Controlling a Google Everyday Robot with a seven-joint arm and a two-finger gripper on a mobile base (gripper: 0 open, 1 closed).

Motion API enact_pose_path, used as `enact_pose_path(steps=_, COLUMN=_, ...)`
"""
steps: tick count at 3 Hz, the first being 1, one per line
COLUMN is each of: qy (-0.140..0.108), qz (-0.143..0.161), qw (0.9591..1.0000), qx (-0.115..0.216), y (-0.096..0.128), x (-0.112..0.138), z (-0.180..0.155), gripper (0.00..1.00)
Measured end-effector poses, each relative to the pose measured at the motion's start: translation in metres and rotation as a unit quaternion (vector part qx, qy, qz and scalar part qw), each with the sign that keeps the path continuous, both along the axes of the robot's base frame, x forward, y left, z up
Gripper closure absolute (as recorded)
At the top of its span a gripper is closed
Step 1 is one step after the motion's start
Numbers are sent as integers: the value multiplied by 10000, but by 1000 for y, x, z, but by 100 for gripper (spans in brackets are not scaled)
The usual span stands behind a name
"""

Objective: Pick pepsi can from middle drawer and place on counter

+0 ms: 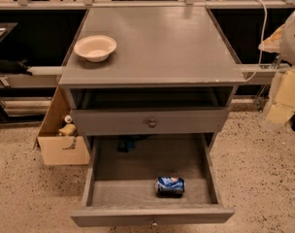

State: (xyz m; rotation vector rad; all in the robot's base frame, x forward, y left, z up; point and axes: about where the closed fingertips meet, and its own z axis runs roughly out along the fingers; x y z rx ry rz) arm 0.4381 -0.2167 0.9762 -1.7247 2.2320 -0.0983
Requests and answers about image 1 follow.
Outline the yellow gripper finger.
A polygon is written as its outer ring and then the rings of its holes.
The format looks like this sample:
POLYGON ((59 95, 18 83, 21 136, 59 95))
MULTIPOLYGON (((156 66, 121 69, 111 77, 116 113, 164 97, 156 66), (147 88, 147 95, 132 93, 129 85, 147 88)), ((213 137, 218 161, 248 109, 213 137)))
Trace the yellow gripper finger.
POLYGON ((277 72, 273 78, 265 119, 274 125, 285 125, 295 114, 295 66, 277 72))
POLYGON ((284 27, 285 24, 281 25, 271 36, 263 40, 258 48, 269 53, 280 53, 284 27))

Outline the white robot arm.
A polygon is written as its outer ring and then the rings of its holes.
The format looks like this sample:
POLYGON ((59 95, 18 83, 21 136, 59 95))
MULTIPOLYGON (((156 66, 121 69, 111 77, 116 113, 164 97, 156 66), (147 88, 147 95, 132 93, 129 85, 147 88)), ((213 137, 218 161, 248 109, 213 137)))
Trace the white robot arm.
POLYGON ((295 11, 258 48, 265 52, 279 53, 280 58, 291 65, 285 73, 275 74, 269 102, 264 109, 267 125, 282 126, 295 114, 295 11))

